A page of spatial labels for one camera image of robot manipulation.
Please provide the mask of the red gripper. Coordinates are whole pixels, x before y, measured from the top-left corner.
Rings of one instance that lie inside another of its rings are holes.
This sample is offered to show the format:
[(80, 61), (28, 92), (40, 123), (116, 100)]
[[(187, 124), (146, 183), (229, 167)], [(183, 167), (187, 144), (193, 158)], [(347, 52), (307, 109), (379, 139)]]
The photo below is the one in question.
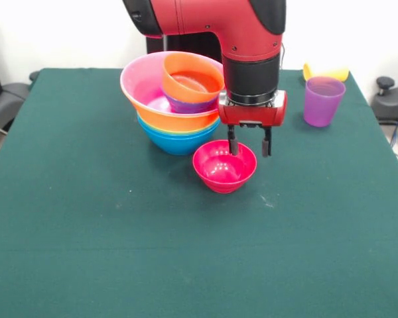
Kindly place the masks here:
[(235, 126), (258, 125), (263, 127), (265, 136), (262, 141), (262, 156), (271, 156), (272, 128), (283, 124), (287, 110), (287, 92), (277, 90), (270, 104), (262, 106), (228, 105), (220, 103), (218, 114), (221, 122), (228, 125), (228, 144), (230, 154), (237, 156), (238, 141)]

